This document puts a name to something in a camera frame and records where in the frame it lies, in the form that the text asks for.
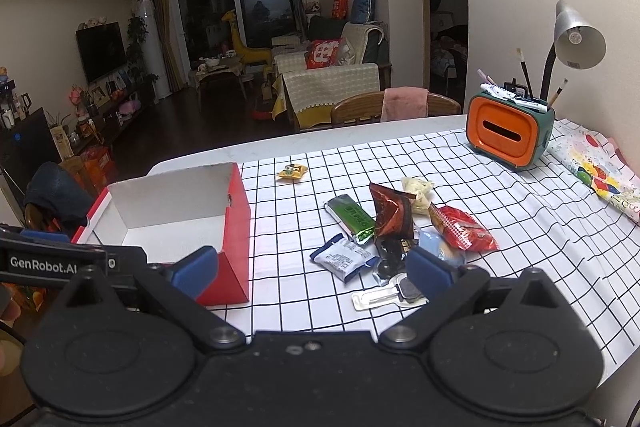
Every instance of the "open cardboard box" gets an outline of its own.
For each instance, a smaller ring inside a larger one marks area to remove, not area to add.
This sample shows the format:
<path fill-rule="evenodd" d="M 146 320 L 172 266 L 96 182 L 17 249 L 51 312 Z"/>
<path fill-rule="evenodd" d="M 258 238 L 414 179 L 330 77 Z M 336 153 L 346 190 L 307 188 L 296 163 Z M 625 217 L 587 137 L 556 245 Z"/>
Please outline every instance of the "open cardboard box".
<path fill-rule="evenodd" d="M 150 263 L 175 263 L 202 246 L 218 252 L 205 306 L 249 300 L 251 209 L 238 165 L 208 165 L 108 185 L 73 243 L 144 248 Z"/>

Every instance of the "white tablecloth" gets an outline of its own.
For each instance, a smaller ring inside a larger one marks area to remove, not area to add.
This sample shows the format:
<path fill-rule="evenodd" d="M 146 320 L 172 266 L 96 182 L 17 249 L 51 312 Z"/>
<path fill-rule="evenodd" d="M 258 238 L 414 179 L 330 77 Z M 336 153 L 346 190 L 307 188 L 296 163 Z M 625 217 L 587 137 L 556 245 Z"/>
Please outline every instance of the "white tablecloth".
<path fill-rule="evenodd" d="M 561 133 L 557 126 L 554 136 Z M 308 174 L 301 182 L 276 181 L 290 162 L 307 165 Z M 357 312 L 350 294 L 375 286 L 370 273 L 345 285 L 309 254 L 341 231 L 325 201 L 350 194 L 373 216 L 369 182 L 401 188 L 403 176 L 424 176 L 436 182 L 436 203 L 466 210 L 497 239 L 500 251 L 470 261 L 494 277 L 515 277 L 527 266 L 546 271 L 600 346 L 604 378 L 640 341 L 640 230 L 549 155 L 513 172 L 474 153 L 464 130 L 454 130 L 267 158 L 241 169 L 252 208 L 252 301 L 214 311 L 248 335 L 370 330 L 377 338 L 405 316 L 395 305 Z"/>

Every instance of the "lamp shade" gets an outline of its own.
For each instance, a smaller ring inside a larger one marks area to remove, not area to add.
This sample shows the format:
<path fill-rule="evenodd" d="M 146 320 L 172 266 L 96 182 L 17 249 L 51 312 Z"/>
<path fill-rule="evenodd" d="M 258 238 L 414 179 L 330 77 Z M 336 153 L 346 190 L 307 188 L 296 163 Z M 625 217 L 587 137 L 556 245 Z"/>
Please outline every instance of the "lamp shade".
<path fill-rule="evenodd" d="M 597 66 L 607 52 L 602 33 L 563 0 L 556 4 L 554 41 L 560 62 L 574 70 Z"/>

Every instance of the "blue snack packet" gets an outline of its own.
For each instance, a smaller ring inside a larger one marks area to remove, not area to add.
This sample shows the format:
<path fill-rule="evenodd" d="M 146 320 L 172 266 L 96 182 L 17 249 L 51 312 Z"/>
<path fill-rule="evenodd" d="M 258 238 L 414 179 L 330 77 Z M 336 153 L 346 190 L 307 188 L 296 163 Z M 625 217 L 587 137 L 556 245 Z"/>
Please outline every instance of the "blue snack packet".
<path fill-rule="evenodd" d="M 364 250 L 341 233 L 318 248 L 310 258 L 342 282 L 349 282 L 362 268 L 372 267 L 378 261 L 375 253 Z"/>
<path fill-rule="evenodd" d="M 466 263 L 463 251 L 449 245 L 439 233 L 420 230 L 418 246 L 455 268 Z"/>

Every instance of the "picture frame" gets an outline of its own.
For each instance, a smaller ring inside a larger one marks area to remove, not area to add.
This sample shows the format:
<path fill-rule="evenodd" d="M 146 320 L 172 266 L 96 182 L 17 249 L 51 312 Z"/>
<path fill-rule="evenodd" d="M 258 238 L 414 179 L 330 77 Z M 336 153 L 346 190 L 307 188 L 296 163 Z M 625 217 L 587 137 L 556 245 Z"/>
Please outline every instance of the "picture frame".
<path fill-rule="evenodd" d="M 102 87 L 100 87 L 100 86 L 94 87 L 94 89 L 91 90 L 91 95 L 92 95 L 92 97 L 94 97 L 94 103 L 98 107 L 104 105 L 105 103 L 109 102 L 109 100 L 111 100 L 104 93 L 104 91 L 102 90 Z"/>
<path fill-rule="evenodd" d="M 120 79 L 124 82 L 124 85 L 127 87 L 131 87 L 131 79 L 129 78 L 129 73 L 126 70 L 118 70 L 118 74 L 120 75 Z"/>

